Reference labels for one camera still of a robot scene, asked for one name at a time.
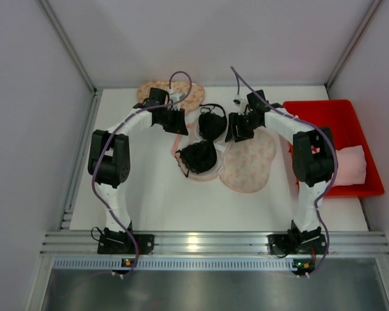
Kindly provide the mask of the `black lace bra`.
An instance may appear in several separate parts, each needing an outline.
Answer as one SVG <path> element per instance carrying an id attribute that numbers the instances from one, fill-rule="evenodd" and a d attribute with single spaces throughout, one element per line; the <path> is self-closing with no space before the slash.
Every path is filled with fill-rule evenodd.
<path id="1" fill-rule="evenodd" d="M 226 131 L 228 125 L 224 108 L 215 103 L 201 104 L 197 125 L 200 140 L 174 152 L 174 158 L 186 178 L 209 173 L 216 167 L 218 153 L 215 140 Z"/>

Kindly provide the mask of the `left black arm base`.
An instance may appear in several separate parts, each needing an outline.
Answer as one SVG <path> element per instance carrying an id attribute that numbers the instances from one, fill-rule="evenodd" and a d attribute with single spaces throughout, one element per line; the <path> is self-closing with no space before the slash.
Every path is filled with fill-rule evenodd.
<path id="1" fill-rule="evenodd" d="M 108 228 L 101 230 L 98 227 L 91 229 L 91 238 L 97 242 L 97 253 L 100 255 L 148 255 L 154 249 L 154 235 L 133 234 L 111 231 Z"/>

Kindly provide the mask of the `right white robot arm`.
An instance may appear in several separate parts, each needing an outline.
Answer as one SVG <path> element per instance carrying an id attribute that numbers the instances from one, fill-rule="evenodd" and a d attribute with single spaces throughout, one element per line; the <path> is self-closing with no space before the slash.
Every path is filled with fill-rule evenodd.
<path id="1" fill-rule="evenodd" d="M 299 181 L 299 194 L 289 233 L 297 235 L 300 243 L 315 239 L 322 230 L 319 204 L 330 191 L 338 169 L 331 130 L 299 119 L 281 104 L 268 103 L 262 90 L 249 93 L 246 101 L 246 111 L 229 114 L 226 141 L 252 139 L 255 130 L 264 127 L 292 145 L 292 169 Z"/>

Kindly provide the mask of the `floral mesh laundry bag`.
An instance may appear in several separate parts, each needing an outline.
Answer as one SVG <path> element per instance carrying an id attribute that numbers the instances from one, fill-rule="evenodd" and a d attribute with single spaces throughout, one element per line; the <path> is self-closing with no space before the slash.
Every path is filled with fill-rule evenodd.
<path id="1" fill-rule="evenodd" d="M 190 131 L 186 144 L 182 143 L 182 135 L 175 138 L 171 149 L 173 157 L 177 149 L 200 140 L 197 121 L 188 125 Z M 226 143 L 225 136 L 226 131 L 215 140 L 218 153 L 216 167 L 209 173 L 190 175 L 188 178 L 195 181 L 219 178 L 225 186 L 237 192 L 254 193 L 261 190 L 269 179 L 270 167 L 276 155 L 274 139 L 266 130 L 257 130 L 253 139 L 238 143 Z"/>

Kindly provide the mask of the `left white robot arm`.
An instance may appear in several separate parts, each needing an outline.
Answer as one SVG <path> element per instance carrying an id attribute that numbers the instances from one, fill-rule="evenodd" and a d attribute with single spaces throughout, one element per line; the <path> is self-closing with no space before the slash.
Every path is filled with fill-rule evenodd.
<path id="1" fill-rule="evenodd" d="M 151 88 L 148 97 L 107 130 L 95 130 L 91 136 L 88 173 L 91 188 L 106 211 L 105 228 L 131 235 L 132 220 L 126 206 L 124 186 L 130 174 L 130 137 L 159 124 L 165 131 L 186 134 L 185 112 L 180 107 L 191 91 L 176 93 L 173 88 Z"/>

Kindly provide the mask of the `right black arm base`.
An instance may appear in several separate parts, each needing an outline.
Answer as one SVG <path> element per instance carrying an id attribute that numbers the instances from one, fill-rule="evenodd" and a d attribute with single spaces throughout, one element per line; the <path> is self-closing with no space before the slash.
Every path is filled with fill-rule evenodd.
<path id="1" fill-rule="evenodd" d="M 325 235 L 318 232 L 277 233 L 268 236 L 271 255 L 284 258 L 287 255 L 322 255 L 327 249 Z"/>

